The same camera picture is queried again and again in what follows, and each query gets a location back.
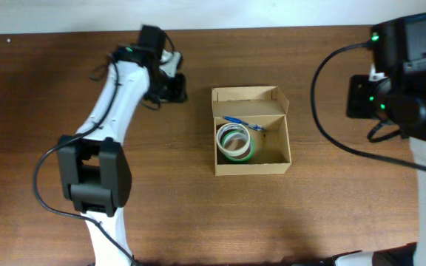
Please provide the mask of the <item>cream masking tape roll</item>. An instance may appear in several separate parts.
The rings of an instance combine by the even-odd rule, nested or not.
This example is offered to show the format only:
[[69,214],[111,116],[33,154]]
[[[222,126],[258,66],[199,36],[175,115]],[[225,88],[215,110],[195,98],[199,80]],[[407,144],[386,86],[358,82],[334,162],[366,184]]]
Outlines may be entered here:
[[[242,140],[243,145],[235,150],[226,148],[226,143],[230,140]],[[216,133],[216,142],[219,150],[230,157],[238,157],[245,154],[251,147],[251,135],[248,129],[239,123],[225,123]]]

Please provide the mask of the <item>brown cardboard box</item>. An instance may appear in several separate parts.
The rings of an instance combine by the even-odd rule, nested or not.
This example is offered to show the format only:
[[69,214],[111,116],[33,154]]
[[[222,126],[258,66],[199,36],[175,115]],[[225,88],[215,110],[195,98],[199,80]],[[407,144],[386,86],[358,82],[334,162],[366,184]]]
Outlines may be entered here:
[[[291,165],[288,136],[288,99],[278,86],[220,87],[212,90],[212,117],[214,120],[214,169],[217,176],[247,174],[283,174]],[[217,130],[229,121],[223,116],[235,117],[261,125],[264,131],[246,127],[254,141],[253,157],[241,163],[227,160],[216,142]],[[235,150],[243,145],[234,140],[226,145]]]

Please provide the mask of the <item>green tape roll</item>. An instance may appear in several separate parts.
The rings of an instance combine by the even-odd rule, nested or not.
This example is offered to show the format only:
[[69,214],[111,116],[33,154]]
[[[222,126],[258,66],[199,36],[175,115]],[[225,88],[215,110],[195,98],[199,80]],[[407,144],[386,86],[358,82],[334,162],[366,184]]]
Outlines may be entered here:
[[[234,140],[242,140],[243,142],[246,141],[247,134],[240,132],[239,130],[230,131],[229,133],[226,133],[224,138],[221,140],[221,145],[223,147],[226,147],[226,145],[230,142],[233,142]],[[246,162],[250,160],[254,155],[254,141],[249,137],[249,145],[247,150],[242,153],[241,155],[237,156],[231,156],[229,154],[224,154],[223,156],[234,163],[241,163]]]

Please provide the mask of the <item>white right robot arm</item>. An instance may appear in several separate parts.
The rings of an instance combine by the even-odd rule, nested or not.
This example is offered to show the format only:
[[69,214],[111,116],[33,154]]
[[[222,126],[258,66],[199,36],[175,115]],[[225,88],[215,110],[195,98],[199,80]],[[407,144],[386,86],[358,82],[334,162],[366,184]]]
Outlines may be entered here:
[[335,265],[426,265],[426,13],[371,28],[373,64],[350,79],[346,115],[398,126],[410,142],[417,172],[419,240],[379,251],[341,255]]

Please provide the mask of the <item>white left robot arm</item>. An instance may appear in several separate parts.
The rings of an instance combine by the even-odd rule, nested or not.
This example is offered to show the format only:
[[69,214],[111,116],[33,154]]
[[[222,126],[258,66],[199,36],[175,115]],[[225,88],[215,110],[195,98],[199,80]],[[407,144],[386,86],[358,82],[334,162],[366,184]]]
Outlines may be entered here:
[[58,167],[64,197],[89,228],[96,265],[139,265],[129,249],[124,206],[132,174],[123,150],[138,105],[158,110],[188,98],[186,78],[178,70],[183,56],[166,50],[172,41],[151,25],[138,40],[119,45],[108,57],[106,83],[90,116],[73,136],[60,138]]

